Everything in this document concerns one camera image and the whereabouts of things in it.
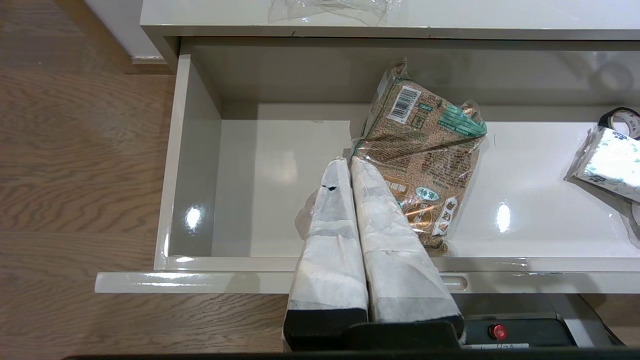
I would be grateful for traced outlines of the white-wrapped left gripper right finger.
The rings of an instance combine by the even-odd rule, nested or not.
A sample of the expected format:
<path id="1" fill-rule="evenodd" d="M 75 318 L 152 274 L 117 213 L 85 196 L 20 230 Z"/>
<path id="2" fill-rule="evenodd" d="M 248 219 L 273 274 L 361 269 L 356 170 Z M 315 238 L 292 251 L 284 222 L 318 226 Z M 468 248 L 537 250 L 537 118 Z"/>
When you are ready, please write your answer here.
<path id="1" fill-rule="evenodd" d="M 377 323 L 448 321 L 466 333 L 464 317 L 382 174 L 358 157 L 350 163 L 371 319 Z"/>

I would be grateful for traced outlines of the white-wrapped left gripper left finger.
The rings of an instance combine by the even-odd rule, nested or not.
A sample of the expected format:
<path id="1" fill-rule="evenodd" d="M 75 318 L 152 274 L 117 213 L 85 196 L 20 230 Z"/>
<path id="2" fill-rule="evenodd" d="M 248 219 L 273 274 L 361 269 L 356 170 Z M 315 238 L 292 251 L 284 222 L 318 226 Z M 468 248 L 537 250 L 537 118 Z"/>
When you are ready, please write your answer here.
<path id="1" fill-rule="evenodd" d="M 287 351 L 343 348 L 343 333 L 369 321 L 369 294 L 351 175 L 345 158 L 327 164 L 295 218 L 301 255 L 282 326 Z"/>

